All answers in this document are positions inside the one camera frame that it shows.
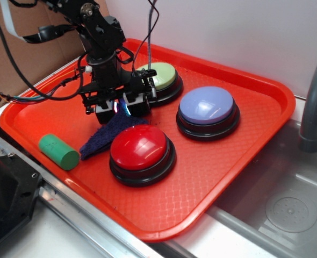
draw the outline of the red button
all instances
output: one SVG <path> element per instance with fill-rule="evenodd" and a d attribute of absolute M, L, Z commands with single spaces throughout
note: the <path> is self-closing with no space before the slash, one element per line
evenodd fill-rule
<path fill-rule="evenodd" d="M 159 162 L 167 141 L 164 133 L 152 125 L 136 125 L 121 132 L 111 145 L 115 163 L 127 170 L 142 170 Z"/>

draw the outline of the sink drain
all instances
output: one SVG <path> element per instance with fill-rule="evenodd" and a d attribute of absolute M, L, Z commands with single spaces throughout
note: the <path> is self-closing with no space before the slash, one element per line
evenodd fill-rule
<path fill-rule="evenodd" d="M 317 220 L 315 204 L 294 191 L 273 195 L 266 203 L 266 216 L 279 229 L 299 233 L 311 228 Z"/>

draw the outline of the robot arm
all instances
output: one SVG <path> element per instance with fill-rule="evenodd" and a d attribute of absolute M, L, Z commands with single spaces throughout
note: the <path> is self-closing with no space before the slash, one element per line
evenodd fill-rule
<path fill-rule="evenodd" d="M 76 30 L 87 52 L 87 64 L 92 67 L 92 80 L 79 92 L 86 114 L 96 113 L 101 124 L 114 115 L 113 104 L 123 98 L 130 113 L 143 116 L 150 112 L 149 100 L 156 97 L 155 86 L 149 78 L 154 70 L 126 71 L 117 51 L 129 55 L 126 62 L 133 61 L 133 53 L 123 47 L 126 41 L 117 19 L 103 17 L 99 5 L 92 0 L 42 0 L 54 12 L 64 15 L 70 25 L 45 26 L 39 33 L 23 37 L 30 43 L 41 43 Z"/>

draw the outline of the cardboard box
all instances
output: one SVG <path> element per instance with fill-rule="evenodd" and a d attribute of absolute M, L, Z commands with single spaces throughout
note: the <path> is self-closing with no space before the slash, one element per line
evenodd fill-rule
<path fill-rule="evenodd" d="M 33 3 L 33 0 L 18 0 L 18 2 Z M 109 15 L 105 1 L 97 2 L 100 4 L 102 15 Z M 49 10 L 48 6 L 41 1 L 33 8 L 17 8 L 11 3 L 10 7 L 15 29 L 20 36 L 37 34 L 40 26 L 68 23 L 62 14 Z M 83 53 L 76 31 L 41 44 L 29 44 L 10 35 L 4 26 L 1 6 L 0 25 L 15 62 L 32 84 L 39 82 Z M 26 84 L 15 72 L 0 39 L 0 92 L 14 96 L 26 89 Z"/>

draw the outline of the green button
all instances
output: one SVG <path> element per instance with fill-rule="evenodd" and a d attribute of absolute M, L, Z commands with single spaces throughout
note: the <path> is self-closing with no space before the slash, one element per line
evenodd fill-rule
<path fill-rule="evenodd" d="M 141 66 L 137 70 L 148 69 L 148 65 Z M 175 80 L 175 68 L 168 63 L 152 63 L 152 69 L 156 70 L 157 75 L 153 77 L 156 90 L 163 90 L 173 83 Z"/>

